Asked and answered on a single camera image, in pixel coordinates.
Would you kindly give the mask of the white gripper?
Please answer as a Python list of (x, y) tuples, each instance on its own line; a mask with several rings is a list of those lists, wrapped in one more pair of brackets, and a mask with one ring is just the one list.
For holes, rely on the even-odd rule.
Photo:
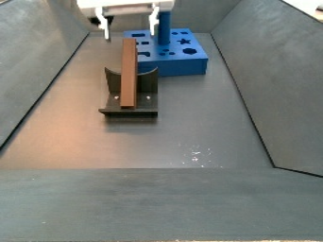
[(104, 39), (110, 41), (108, 20), (104, 16), (144, 14), (150, 15), (150, 34), (155, 35), (155, 26), (159, 25), (159, 11), (171, 11), (175, 0), (78, 0), (80, 12), (100, 21)]

